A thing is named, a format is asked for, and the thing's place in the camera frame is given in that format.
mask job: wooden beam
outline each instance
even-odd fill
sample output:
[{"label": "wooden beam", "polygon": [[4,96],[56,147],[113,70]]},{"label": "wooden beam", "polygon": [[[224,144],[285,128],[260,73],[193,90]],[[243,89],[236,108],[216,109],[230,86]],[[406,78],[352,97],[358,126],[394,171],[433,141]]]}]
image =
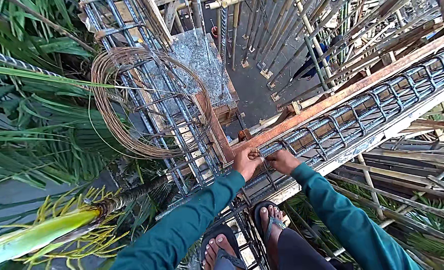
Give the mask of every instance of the wooden beam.
[{"label": "wooden beam", "polygon": [[[204,104],[205,96],[201,93],[195,94],[195,99],[197,99],[198,104]],[[214,144],[216,147],[215,149],[219,149],[220,154],[222,155],[222,161],[224,164],[227,164],[228,162],[232,161],[234,158],[232,149],[230,148],[229,141],[227,140],[227,137],[225,136],[225,133],[222,130],[222,127],[220,126],[219,120],[215,116],[214,111],[210,112],[212,114],[212,118],[210,120],[210,131],[209,136],[212,137]]]},{"label": "wooden beam", "polygon": [[160,14],[159,7],[156,5],[154,0],[141,0],[145,3],[148,9],[148,13],[152,15],[156,24],[158,24],[162,30],[162,35],[164,38],[162,40],[168,40],[170,43],[172,42],[172,35],[170,34],[170,30],[167,28],[162,15]]},{"label": "wooden beam", "polygon": [[236,155],[247,147],[261,147],[274,141],[279,136],[287,134],[295,128],[306,124],[310,120],[321,116],[332,108],[337,107],[343,102],[349,100],[351,97],[358,95],[363,91],[366,91],[380,81],[396,74],[400,70],[409,67],[410,65],[416,63],[422,58],[432,54],[434,51],[437,51],[438,49],[443,47],[444,36],[430,42],[429,44],[416,51],[411,52],[407,56],[400,58],[396,62],[382,68],[371,76],[363,78],[362,80],[350,85],[349,87],[343,89],[335,95],[332,95],[325,100],[316,103],[314,106],[303,110],[301,114],[285,120],[284,122],[268,130],[267,132],[257,135],[248,141],[244,141],[242,143],[234,145],[232,147],[234,154]]},{"label": "wooden beam", "polygon": [[173,22],[175,20],[175,17],[177,16],[177,7],[178,6],[179,6],[179,3],[177,1],[174,1],[174,2],[168,3],[165,8],[164,21],[165,21],[165,25],[167,26],[167,29],[169,29],[169,32],[172,31]]}]

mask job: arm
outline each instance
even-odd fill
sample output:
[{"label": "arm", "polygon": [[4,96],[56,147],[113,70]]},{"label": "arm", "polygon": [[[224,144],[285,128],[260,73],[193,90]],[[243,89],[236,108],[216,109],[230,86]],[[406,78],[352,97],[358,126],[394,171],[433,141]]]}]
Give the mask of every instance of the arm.
[{"label": "arm", "polygon": [[387,232],[336,192],[324,177],[287,151],[276,154],[272,166],[302,186],[317,216],[363,269],[420,270]]},{"label": "arm", "polygon": [[256,148],[247,148],[234,160],[228,174],[215,179],[187,203],[162,218],[135,243],[123,249],[112,270],[174,269],[189,247],[204,233],[214,217],[235,198],[262,159]]}]

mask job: construction worker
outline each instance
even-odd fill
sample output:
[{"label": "construction worker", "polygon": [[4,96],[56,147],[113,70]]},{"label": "construction worker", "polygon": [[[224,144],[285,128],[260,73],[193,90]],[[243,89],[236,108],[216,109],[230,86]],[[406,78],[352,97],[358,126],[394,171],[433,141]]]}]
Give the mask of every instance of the construction worker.
[{"label": "construction worker", "polygon": [[[342,39],[341,35],[337,35],[335,36],[331,41],[330,41],[330,46],[325,46],[324,43],[320,43],[320,48],[322,49],[323,53],[326,53],[328,51],[328,49],[330,49],[332,46],[334,46],[339,40]],[[314,54],[316,58],[319,58],[320,55],[318,55],[317,50],[314,49]],[[327,57],[325,58],[327,60],[327,62],[330,60],[330,55],[327,55]],[[305,62],[303,63],[303,66],[300,67],[294,74],[293,77],[290,78],[290,82],[297,78],[306,68],[308,68],[310,65],[312,65],[314,63],[314,60],[310,59],[310,52],[307,52],[307,55],[305,55]],[[318,66],[320,68],[323,68],[322,62],[320,62],[318,64]],[[317,75],[317,70],[315,70],[315,67],[313,67],[311,70],[307,71],[305,74],[303,74],[299,79],[301,78],[305,78],[307,81],[310,81],[315,75]]]},{"label": "construction worker", "polygon": [[[271,166],[291,175],[302,187],[317,216],[364,270],[421,270],[408,254],[364,211],[337,193],[319,173],[285,150],[267,157]],[[204,187],[190,201],[177,207],[118,255],[111,269],[169,269],[185,256],[263,158],[256,148],[235,157],[233,170]],[[264,241],[271,269],[353,269],[336,259],[325,260],[307,241],[282,223],[284,213],[274,203],[257,204],[254,222]],[[208,230],[201,245],[205,270],[246,269],[235,235],[226,225]]]}]

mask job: teal long sleeve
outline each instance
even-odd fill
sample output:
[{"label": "teal long sleeve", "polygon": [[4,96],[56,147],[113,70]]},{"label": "teal long sleeve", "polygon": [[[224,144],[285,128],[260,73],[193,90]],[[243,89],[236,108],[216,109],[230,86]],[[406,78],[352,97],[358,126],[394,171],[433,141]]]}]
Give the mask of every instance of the teal long sleeve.
[{"label": "teal long sleeve", "polygon": [[234,170],[217,178],[123,249],[111,269],[174,269],[244,184],[243,176]]},{"label": "teal long sleeve", "polygon": [[291,176],[322,222],[364,270],[421,270],[415,261],[363,210],[305,163]]}]

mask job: foot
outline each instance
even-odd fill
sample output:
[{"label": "foot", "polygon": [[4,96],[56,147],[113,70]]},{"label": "foot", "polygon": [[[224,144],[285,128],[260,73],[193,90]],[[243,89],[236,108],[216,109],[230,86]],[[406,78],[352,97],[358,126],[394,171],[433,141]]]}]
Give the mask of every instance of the foot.
[{"label": "foot", "polygon": [[[264,236],[266,234],[268,222],[270,220],[269,217],[274,217],[275,219],[282,220],[283,216],[283,211],[280,211],[276,206],[269,205],[268,209],[265,207],[262,207],[260,209],[260,218],[262,220],[262,230],[264,231]],[[272,264],[270,266],[271,269],[277,269],[277,266],[279,265],[277,243],[279,242],[279,236],[281,232],[282,228],[279,225],[272,223],[272,231],[270,232],[268,241],[265,243],[267,254],[269,256],[269,264]]]},{"label": "foot", "polygon": [[205,260],[202,262],[204,270],[213,270],[219,249],[224,249],[229,255],[237,257],[225,235],[219,234],[215,239],[210,239],[205,247]]}]

